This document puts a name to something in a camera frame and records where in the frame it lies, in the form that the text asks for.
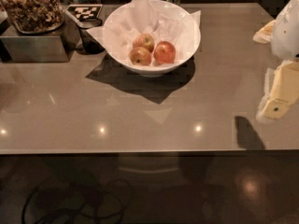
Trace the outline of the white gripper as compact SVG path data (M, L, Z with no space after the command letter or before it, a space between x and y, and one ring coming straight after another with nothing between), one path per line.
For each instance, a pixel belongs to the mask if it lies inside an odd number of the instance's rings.
M255 33L253 40L271 42L272 53L282 60L298 60L299 0L290 0L275 20ZM299 99L299 62L283 61L277 69L268 68L263 92L256 119L261 123L281 119Z

